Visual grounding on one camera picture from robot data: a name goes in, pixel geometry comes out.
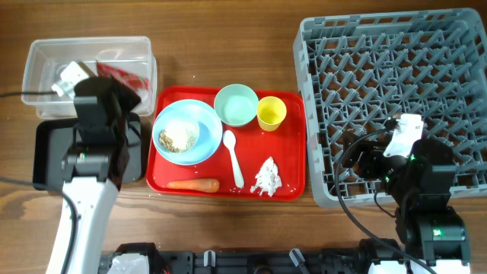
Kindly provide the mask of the red snack wrapper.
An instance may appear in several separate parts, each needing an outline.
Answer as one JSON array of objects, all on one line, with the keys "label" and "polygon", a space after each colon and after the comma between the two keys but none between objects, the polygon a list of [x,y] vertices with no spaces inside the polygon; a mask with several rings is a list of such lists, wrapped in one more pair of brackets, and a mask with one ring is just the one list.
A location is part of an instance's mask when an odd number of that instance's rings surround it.
[{"label": "red snack wrapper", "polygon": [[127,72],[120,68],[100,62],[96,62],[96,69],[98,76],[115,78],[117,81],[124,84],[128,88],[131,88],[133,91],[149,91],[150,89],[149,80],[135,73]]}]

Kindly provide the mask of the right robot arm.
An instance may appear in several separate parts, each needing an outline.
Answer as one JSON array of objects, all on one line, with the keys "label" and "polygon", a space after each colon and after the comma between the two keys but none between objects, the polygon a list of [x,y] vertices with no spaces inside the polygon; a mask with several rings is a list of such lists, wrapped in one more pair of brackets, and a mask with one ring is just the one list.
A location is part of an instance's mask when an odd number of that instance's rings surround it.
[{"label": "right robot arm", "polygon": [[456,175],[454,153],[433,139],[419,139],[405,155],[385,156],[386,142],[351,135],[344,144],[340,167],[358,166],[365,179],[378,179],[397,204],[393,215],[404,248],[379,239],[393,258],[438,272],[456,266],[469,271],[471,251],[463,219],[449,206]]}]

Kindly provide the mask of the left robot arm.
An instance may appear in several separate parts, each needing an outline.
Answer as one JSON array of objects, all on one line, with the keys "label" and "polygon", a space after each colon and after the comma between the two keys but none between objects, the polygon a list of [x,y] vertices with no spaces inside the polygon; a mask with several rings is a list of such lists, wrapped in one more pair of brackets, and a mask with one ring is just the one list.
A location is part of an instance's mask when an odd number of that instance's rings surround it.
[{"label": "left robot arm", "polygon": [[63,209],[48,273],[96,273],[107,222],[129,163],[128,117],[141,101],[113,77],[74,87],[78,123],[62,159]]}]

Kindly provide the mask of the small light blue bowl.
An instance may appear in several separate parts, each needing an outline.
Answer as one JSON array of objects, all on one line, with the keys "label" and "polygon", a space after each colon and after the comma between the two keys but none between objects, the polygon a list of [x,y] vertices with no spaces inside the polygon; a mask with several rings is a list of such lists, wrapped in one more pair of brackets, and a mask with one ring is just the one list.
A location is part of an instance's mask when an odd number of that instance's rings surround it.
[{"label": "small light blue bowl", "polygon": [[196,145],[199,139],[199,125],[190,120],[168,121],[159,133],[161,146],[171,153],[184,153]]}]

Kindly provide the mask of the white tissue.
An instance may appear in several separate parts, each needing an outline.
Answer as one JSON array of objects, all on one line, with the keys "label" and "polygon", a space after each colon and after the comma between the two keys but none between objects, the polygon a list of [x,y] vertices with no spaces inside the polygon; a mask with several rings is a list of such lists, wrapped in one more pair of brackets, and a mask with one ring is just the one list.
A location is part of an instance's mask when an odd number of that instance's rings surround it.
[{"label": "white tissue", "polygon": [[255,176],[256,183],[250,188],[250,192],[254,193],[260,189],[259,195],[267,193],[269,197],[273,197],[277,189],[282,186],[282,179],[279,176],[279,169],[272,157],[269,157],[263,163],[259,172]]}]

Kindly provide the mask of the mint green bowl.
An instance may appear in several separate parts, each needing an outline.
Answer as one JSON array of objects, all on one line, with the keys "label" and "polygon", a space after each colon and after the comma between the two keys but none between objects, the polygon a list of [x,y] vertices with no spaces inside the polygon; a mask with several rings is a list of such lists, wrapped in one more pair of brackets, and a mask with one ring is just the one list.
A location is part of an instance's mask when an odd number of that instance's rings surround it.
[{"label": "mint green bowl", "polygon": [[230,84],[215,96],[214,109],[220,120],[228,126],[241,127],[256,117],[259,98],[244,84]]}]

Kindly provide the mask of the yellow plastic cup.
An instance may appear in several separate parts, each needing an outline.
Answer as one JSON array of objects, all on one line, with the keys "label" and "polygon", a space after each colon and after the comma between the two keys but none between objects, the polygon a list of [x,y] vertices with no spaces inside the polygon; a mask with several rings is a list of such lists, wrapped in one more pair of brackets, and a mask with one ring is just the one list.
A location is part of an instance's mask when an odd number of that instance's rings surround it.
[{"label": "yellow plastic cup", "polygon": [[287,115],[287,107],[278,97],[268,96],[262,98],[256,108],[259,126],[267,132],[275,131]]}]

